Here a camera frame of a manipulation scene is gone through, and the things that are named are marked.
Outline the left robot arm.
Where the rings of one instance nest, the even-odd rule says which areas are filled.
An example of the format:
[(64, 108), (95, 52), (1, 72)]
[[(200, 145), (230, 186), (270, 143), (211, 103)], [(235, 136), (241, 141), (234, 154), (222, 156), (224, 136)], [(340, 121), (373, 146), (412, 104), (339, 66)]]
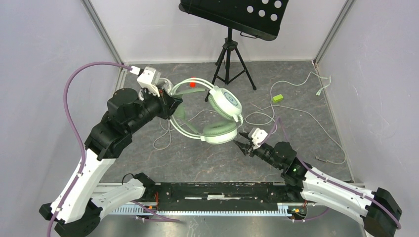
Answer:
[(182, 103), (163, 89), (159, 95), (140, 100), (134, 89), (117, 90), (108, 100), (108, 110), (82, 145), (82, 157), (59, 197), (40, 207), (48, 228), (61, 237), (85, 237), (105, 216), (131, 201), (155, 201), (155, 182), (144, 173), (98, 197), (92, 194), (105, 172), (132, 143), (135, 132), (159, 117), (168, 119)]

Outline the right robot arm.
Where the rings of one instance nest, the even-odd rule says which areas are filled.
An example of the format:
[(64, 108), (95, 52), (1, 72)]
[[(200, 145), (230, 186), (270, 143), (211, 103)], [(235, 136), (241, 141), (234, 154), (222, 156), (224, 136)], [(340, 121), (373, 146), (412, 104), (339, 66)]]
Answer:
[(289, 142), (259, 146), (249, 133), (240, 135), (247, 143), (234, 144), (244, 155), (256, 156), (281, 171), (289, 200), (314, 202), (337, 211), (361, 224), (374, 237), (392, 237), (401, 229), (402, 209), (386, 189), (372, 191), (327, 175), (299, 159)]

